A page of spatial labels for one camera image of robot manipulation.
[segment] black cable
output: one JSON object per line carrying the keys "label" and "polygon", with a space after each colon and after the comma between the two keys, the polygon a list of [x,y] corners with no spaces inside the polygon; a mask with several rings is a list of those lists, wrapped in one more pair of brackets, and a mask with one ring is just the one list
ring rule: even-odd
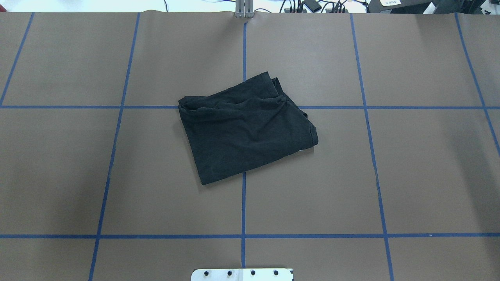
{"label": "black cable", "polygon": [[472,5],[474,5],[474,2],[476,2],[476,0],[472,0],[472,3],[470,3],[469,11],[467,12],[467,14],[471,13]]}
{"label": "black cable", "polygon": [[273,12],[271,12],[271,11],[267,10],[267,9],[264,9],[264,8],[258,8],[258,9],[255,9],[255,11],[254,11],[254,12],[257,12],[258,10],[263,10],[263,11],[266,11],[266,12],[268,12],[268,13],[273,13]]}
{"label": "black cable", "polygon": [[[281,13],[281,11],[283,10],[283,6],[285,5],[285,2],[287,0],[283,0],[283,3],[281,3],[281,8],[279,8],[279,12]],[[292,8],[292,0],[288,0],[290,2],[290,8]]]}
{"label": "black cable", "polygon": [[347,2],[347,0],[344,0],[344,2],[340,3],[340,7],[338,7],[338,10],[339,10],[338,12],[340,14],[346,12],[346,5],[344,5],[346,2]]}
{"label": "black cable", "polygon": [[342,3],[341,0],[338,0],[337,4],[335,5],[335,8],[331,10],[332,13],[340,13],[342,12]]}
{"label": "black cable", "polygon": [[358,0],[352,0],[352,1],[358,2],[359,4],[362,4],[363,6],[366,6],[366,7],[368,6],[368,3],[366,1],[364,1],[364,2],[361,2],[361,1],[358,1]]}
{"label": "black cable", "polygon": [[333,10],[335,8],[335,2],[332,2],[332,1],[318,1],[318,2],[326,2],[326,4],[323,6],[323,8],[321,9],[321,11],[319,13],[323,13],[323,11],[325,10],[325,8],[328,6],[328,4],[332,3],[331,5],[331,9]]}

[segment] white metal plate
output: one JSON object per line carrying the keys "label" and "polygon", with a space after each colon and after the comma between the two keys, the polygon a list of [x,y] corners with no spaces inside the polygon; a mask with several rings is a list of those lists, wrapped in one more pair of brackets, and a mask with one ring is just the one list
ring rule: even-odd
{"label": "white metal plate", "polygon": [[294,281],[292,268],[196,269],[191,281]]}

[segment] blue tape grid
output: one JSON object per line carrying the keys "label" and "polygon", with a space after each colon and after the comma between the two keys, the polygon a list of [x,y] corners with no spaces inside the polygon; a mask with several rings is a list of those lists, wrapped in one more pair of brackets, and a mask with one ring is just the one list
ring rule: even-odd
{"label": "blue tape grid", "polygon": [[[108,197],[110,182],[111,182],[111,171],[113,168],[113,163],[115,160],[116,146],[118,140],[118,134],[120,131],[120,125],[122,120],[122,115],[124,109],[177,109],[176,105],[125,105],[125,98],[127,95],[128,81],[130,77],[130,70],[132,67],[132,61],[134,56],[134,48],[137,39],[137,33],[139,28],[140,13],[137,13],[137,18],[135,22],[134,35],[132,40],[132,45],[130,49],[130,56],[128,60],[128,67],[126,72],[125,83],[123,86],[123,94],[121,98],[120,105],[3,105],[5,96],[7,94],[10,81],[16,69],[17,62],[22,53],[23,46],[25,44],[26,38],[28,36],[30,27],[32,25],[35,13],[31,13],[26,30],[24,32],[22,41],[19,45],[19,49],[15,56],[14,62],[10,69],[7,81],[3,88],[2,95],[0,97],[0,109],[119,109],[118,120],[116,124],[116,130],[113,140],[113,147],[111,151],[111,159],[109,161],[106,185],[104,188],[104,195],[102,199],[101,212],[99,216],[99,223],[97,227],[97,233],[93,234],[0,234],[0,239],[95,239],[94,252],[92,255],[92,262],[89,271],[88,280],[91,281],[94,275],[94,269],[97,261],[97,254],[99,250],[99,241],[101,239],[241,239],[241,266],[245,268],[245,241],[246,239],[363,239],[363,238],[383,238],[385,243],[387,265],[389,270],[389,277],[391,281],[394,281],[391,251],[389,246],[389,238],[442,238],[442,237],[500,237],[498,232],[450,232],[450,233],[388,233],[384,214],[384,205],[382,200],[382,192],[380,188],[379,175],[377,169],[377,160],[375,156],[375,150],[372,139],[372,132],[370,127],[369,113],[368,110],[483,110],[486,116],[488,126],[491,131],[498,155],[500,156],[500,145],[493,128],[490,115],[488,110],[500,110],[500,106],[486,106],[481,88],[479,86],[474,68],[472,66],[471,60],[469,58],[469,53],[464,41],[464,36],[462,33],[462,28],[460,26],[460,20],[458,14],[455,13],[456,25],[458,28],[458,33],[460,36],[460,41],[463,47],[463,51],[470,68],[474,84],[481,101],[481,106],[369,106],[367,105],[363,75],[359,57],[358,44],[356,40],[356,30],[354,25],[353,15],[350,14],[350,23],[352,31],[352,39],[354,43],[354,52],[356,56],[356,64],[359,76],[359,85],[361,89],[361,97],[363,101],[363,106],[313,106],[305,105],[299,106],[301,109],[310,110],[363,110],[366,121],[366,129],[368,133],[368,140],[371,152],[371,159],[373,164],[373,169],[376,179],[376,188],[378,193],[378,203],[380,211],[380,219],[382,224],[383,233],[367,233],[367,234],[246,234],[246,172],[242,174],[242,193],[241,193],[241,234],[101,234],[104,214],[106,210],[106,201]],[[247,23],[243,25],[243,56],[242,56],[242,66],[243,66],[243,81],[247,79]]]}
{"label": "blue tape grid", "polygon": [[103,228],[104,212],[106,210],[106,200],[108,199],[108,192],[110,190],[111,182],[111,170],[113,168],[113,163],[115,162],[115,153],[117,150],[117,140],[118,133],[120,132],[120,125],[122,123],[122,115],[124,112],[125,97],[127,96],[127,86],[129,84],[130,68],[132,67],[132,59],[134,58],[134,48],[136,46],[137,30],[139,28],[139,19],[141,18],[141,13],[137,13],[137,18],[135,19],[135,29],[133,32],[132,47],[130,48],[130,57],[128,58],[128,67],[126,70],[125,85],[123,86],[123,94],[121,96],[120,112],[118,114],[118,121],[116,122],[116,131],[114,132],[113,148],[111,150],[111,159],[109,160],[109,167],[107,169],[107,179],[106,186],[104,188],[104,196],[102,197],[102,206],[100,208],[99,225],[97,227],[97,235],[95,237],[94,251],[92,254],[92,262],[90,264],[90,272],[88,274],[88,280],[92,281],[94,276],[94,268],[96,267],[97,253],[99,250],[99,241],[101,239],[101,230]]}
{"label": "blue tape grid", "polygon": [[385,243],[385,254],[387,256],[389,278],[390,278],[390,281],[394,281],[393,262],[391,259],[391,250],[389,248],[389,238],[387,236],[386,216],[384,214],[384,204],[382,202],[382,192],[380,190],[379,171],[377,169],[377,160],[375,158],[374,143],[373,143],[373,139],[372,139],[372,129],[370,127],[370,118],[368,115],[368,108],[367,108],[367,98],[365,96],[365,86],[363,84],[363,75],[361,72],[360,54],[358,52],[358,43],[356,41],[356,30],[354,27],[354,18],[353,18],[352,13],[349,14],[349,16],[350,16],[350,27],[352,30],[352,40],[354,41],[354,52],[356,54],[356,64],[357,64],[357,73],[359,76],[359,85],[361,87],[361,98],[363,100],[364,119],[366,120],[366,130],[368,132],[368,142],[370,144],[371,162],[373,163],[373,169],[375,171],[375,179],[376,179],[375,183],[376,183],[376,190],[378,193],[378,208],[380,211],[380,219],[382,222],[382,232],[384,235],[383,240]]}

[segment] white label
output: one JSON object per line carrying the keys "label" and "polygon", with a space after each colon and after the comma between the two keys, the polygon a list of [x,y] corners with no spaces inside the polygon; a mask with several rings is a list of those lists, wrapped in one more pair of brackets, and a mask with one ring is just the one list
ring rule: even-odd
{"label": "white label", "polygon": [[382,3],[382,6],[394,6],[394,5],[400,5],[401,0],[380,0],[380,3]]}

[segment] black t-shirt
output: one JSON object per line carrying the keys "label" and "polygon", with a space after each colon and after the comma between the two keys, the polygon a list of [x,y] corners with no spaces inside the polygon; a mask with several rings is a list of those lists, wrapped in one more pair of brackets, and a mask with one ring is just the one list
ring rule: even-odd
{"label": "black t-shirt", "polygon": [[318,144],[316,127],[264,72],[210,96],[179,100],[203,185]]}

